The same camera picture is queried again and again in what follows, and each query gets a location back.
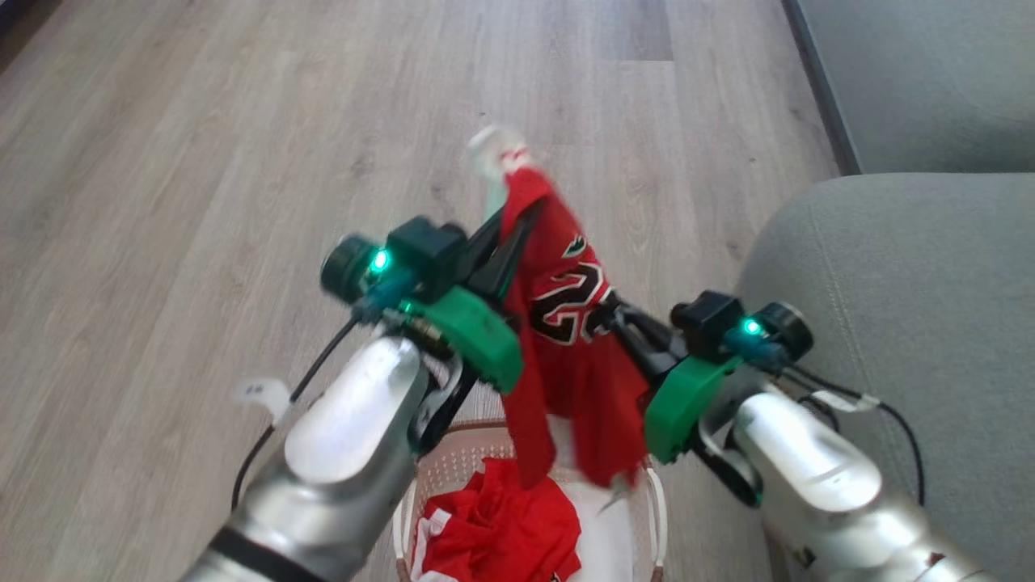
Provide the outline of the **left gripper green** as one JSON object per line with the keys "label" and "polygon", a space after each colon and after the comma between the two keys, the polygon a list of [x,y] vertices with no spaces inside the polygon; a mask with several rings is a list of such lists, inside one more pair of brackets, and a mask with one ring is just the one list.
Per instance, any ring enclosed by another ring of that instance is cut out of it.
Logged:
{"label": "left gripper green", "polygon": [[[497,210],[467,240],[465,277],[484,268],[487,301],[499,305],[505,301],[540,213],[541,202],[532,203],[518,214],[513,228],[504,236],[503,210]],[[435,302],[411,298],[400,302],[400,308],[408,316],[428,321],[496,391],[513,392],[524,369],[518,332],[481,298],[452,287]]]}

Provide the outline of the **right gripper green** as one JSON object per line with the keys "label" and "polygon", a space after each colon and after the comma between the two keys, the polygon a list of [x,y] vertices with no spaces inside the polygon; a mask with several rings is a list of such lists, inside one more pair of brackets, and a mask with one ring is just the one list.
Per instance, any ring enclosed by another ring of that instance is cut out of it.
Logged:
{"label": "right gripper green", "polygon": [[610,331],[648,386],[659,386],[644,410],[644,443],[655,460],[672,464],[689,449],[696,424],[741,358],[711,362],[689,356],[674,368],[672,328],[622,298],[611,302]]}

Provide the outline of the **red basketball jersey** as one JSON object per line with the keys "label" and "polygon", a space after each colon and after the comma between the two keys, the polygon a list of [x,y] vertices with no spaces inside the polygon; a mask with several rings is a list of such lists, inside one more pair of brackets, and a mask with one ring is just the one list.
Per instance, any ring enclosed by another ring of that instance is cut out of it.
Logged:
{"label": "red basketball jersey", "polygon": [[637,405],[647,384],[607,330],[613,286],[544,173],[520,168],[504,181],[504,234],[513,232],[522,211],[539,209],[504,302],[520,324],[522,375],[503,404],[521,485],[539,485],[557,459],[550,416],[570,423],[574,464],[585,479],[610,487],[622,475],[634,483],[648,456]]}

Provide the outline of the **white garment with red trim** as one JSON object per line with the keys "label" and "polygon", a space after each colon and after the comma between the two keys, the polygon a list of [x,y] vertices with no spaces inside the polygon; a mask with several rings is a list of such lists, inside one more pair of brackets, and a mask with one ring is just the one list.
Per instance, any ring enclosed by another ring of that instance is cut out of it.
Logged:
{"label": "white garment with red trim", "polygon": [[477,173],[487,184],[484,220],[491,220],[508,199],[506,178],[522,168],[534,166],[525,138],[511,128],[491,125],[468,143],[468,155]]}

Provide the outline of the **white plastic laundry basket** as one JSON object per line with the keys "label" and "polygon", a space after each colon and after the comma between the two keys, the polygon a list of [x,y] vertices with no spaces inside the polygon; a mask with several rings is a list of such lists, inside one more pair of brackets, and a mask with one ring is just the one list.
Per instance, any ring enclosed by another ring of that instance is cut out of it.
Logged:
{"label": "white plastic laundry basket", "polygon": [[[391,582],[410,582],[418,522],[428,498],[462,489],[482,468],[482,460],[513,455],[503,420],[463,421],[447,431],[440,445],[419,462],[416,479],[393,513],[396,573]],[[560,457],[550,476],[572,502],[581,524],[574,548],[581,569],[567,582],[669,582],[668,504],[655,468],[644,465],[635,489],[613,495],[583,479],[565,462],[566,457]]]}

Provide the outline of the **red crumpled garment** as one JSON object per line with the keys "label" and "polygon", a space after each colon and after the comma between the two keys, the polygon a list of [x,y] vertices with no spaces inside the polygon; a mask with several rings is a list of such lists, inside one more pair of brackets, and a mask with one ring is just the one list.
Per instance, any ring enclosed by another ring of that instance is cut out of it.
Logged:
{"label": "red crumpled garment", "polygon": [[411,582],[569,582],[581,523],[553,479],[521,486],[518,461],[484,458],[461,489],[428,498]]}

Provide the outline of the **grey fabric sofa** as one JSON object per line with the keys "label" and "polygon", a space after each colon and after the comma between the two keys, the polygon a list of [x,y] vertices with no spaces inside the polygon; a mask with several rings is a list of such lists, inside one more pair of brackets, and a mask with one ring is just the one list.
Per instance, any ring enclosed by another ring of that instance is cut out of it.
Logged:
{"label": "grey fabric sofa", "polygon": [[795,305],[805,368],[915,431],[931,522],[1035,582],[1035,173],[822,182],[767,222],[737,293]]}

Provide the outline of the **grey sofa section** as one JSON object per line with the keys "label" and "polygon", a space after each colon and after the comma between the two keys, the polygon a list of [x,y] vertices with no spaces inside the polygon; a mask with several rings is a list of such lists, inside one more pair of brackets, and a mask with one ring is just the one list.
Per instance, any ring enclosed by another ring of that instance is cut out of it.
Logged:
{"label": "grey sofa section", "polygon": [[783,0],[847,173],[1035,172],[1035,0]]}

